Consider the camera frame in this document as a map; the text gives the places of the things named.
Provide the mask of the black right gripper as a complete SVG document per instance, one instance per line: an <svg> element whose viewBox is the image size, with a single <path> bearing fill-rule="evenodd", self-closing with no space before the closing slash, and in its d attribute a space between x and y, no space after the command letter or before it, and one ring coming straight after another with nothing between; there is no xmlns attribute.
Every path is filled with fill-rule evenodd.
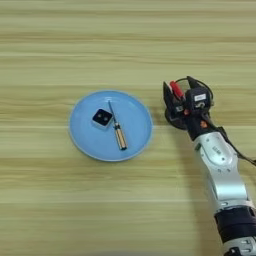
<svg viewBox="0 0 256 256"><path fill-rule="evenodd" d="M187 81L191 89L200 87L199 82L191 76L187 76ZM185 108L176 98L171 86L166 82L163 83L163 99L169 119L175 120L174 124L178 129L186 130L192 140L213 131L207 123L209 109L198 108L192 110Z"/></svg>

